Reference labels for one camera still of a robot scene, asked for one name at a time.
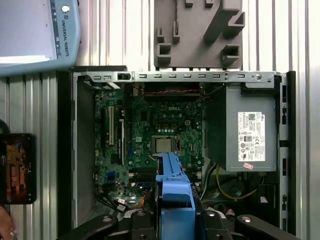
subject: gray plastic mount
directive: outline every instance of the gray plastic mount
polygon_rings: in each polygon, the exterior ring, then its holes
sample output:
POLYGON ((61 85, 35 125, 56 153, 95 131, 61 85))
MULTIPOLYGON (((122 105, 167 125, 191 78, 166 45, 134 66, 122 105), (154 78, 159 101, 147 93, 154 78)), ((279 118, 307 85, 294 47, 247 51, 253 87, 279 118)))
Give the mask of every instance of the gray plastic mount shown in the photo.
POLYGON ((154 1, 154 65, 239 68, 242 0, 154 1))

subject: corrugated metal wall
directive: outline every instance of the corrugated metal wall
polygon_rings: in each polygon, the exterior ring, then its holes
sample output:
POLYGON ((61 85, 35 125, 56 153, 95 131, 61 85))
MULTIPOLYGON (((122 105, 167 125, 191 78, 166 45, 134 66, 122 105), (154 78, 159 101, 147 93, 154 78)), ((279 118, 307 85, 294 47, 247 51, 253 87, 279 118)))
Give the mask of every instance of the corrugated metal wall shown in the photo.
MULTIPOLYGON (((77 65, 154 70, 153 0, 80 0, 77 65)), ((320 45, 318 0, 243 0, 243 70, 297 71, 297 235, 320 235, 320 45)), ((57 82, 54 74, 0 80, 0 118, 37 137, 37 202, 12 206, 20 239, 56 237, 57 82)))
POLYGON ((56 239, 57 82, 54 72, 0 78, 0 119, 36 137, 37 200, 12 205, 19 240, 56 239))

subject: screen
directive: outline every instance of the screen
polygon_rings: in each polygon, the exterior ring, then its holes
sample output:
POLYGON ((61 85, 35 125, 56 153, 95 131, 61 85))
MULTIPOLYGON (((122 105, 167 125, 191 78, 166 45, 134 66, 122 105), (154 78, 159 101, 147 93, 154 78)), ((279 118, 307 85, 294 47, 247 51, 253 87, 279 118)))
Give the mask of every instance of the screen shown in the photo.
POLYGON ((0 0, 0 68, 57 59, 54 0, 0 0))
POLYGON ((0 204, 36 199, 36 156, 30 134, 0 134, 0 204))

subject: blue plastic clip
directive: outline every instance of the blue plastic clip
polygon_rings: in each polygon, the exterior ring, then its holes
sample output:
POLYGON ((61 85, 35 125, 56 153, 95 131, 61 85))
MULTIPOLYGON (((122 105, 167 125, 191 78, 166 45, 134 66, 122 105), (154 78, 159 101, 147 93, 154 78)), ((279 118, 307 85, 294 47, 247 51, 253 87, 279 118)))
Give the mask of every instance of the blue plastic clip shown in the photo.
POLYGON ((194 240, 196 207, 190 181, 173 152, 161 153, 159 157, 162 158, 163 175, 157 175, 155 179, 162 183, 161 239, 194 240), (166 202, 184 203, 187 207, 165 208, 166 202))

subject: motherboard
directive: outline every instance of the motherboard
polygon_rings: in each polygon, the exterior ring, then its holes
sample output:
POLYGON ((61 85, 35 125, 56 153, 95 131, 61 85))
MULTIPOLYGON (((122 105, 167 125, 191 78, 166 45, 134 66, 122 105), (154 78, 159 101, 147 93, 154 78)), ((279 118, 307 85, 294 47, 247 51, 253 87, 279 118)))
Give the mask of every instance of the motherboard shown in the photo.
POLYGON ((189 179, 200 186, 203 99, 157 101, 137 88, 95 95, 95 182, 114 197, 142 197, 152 187, 159 153, 175 152, 189 179))

